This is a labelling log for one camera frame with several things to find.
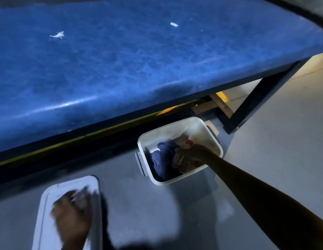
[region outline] hand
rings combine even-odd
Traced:
[[[192,147],[186,148],[177,148],[176,153],[178,155],[184,155],[192,160],[200,161],[203,164],[207,164],[211,157],[214,156],[214,153],[210,151],[205,146],[194,144]]]
[[[63,244],[83,244],[91,226],[90,199],[86,200],[87,207],[79,210],[72,203],[75,191],[65,193],[54,203],[51,214],[56,221],[56,227]]]

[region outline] blue cloth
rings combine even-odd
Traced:
[[[0,9],[0,151],[322,52],[323,29],[263,0]]]
[[[165,141],[159,142],[157,147],[160,151],[151,153],[153,168],[156,173],[155,179],[164,182],[181,175],[179,170],[172,167],[172,160],[176,154],[175,149],[179,148],[179,145],[173,141]]]

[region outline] white container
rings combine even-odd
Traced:
[[[71,190],[88,188],[91,194],[92,223],[83,250],[102,250],[102,219],[99,181],[94,176],[85,176],[59,183],[47,188],[41,196],[36,219],[32,250],[60,250],[61,239],[51,216],[53,203]]]
[[[223,149],[221,145],[218,143],[214,135],[210,132],[205,123],[198,117],[186,118],[168,125],[164,125],[157,129],[151,130],[142,134],[138,139],[138,147],[143,158],[144,165],[147,169],[149,177],[151,181],[156,185],[167,185],[178,180],[181,180],[187,176],[195,174],[196,172],[204,169],[207,165],[202,165],[199,168],[188,172],[186,174],[180,175],[176,178],[173,178],[168,181],[159,182],[157,181],[151,172],[150,166],[147,162],[147,158],[144,152],[152,153],[156,150],[157,144],[159,142],[164,142],[168,140],[172,140],[178,145],[183,145],[187,138],[190,137],[194,144],[204,145],[209,148],[215,154],[219,155],[219,157],[223,156]]]

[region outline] gray floor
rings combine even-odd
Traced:
[[[290,80],[234,135],[213,123],[226,160],[323,219],[323,70]],[[43,191],[89,174],[100,180],[116,249],[276,249],[209,168],[159,187],[140,174],[134,150],[72,163],[90,166],[0,199],[0,249],[31,249]]]

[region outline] white bin lid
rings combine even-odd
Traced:
[[[91,193],[92,224],[83,250],[102,249],[102,215],[98,179],[85,176],[72,181],[55,184],[47,188],[41,196],[36,219],[32,250],[61,250],[62,242],[51,216],[53,203],[70,190],[88,187]]]

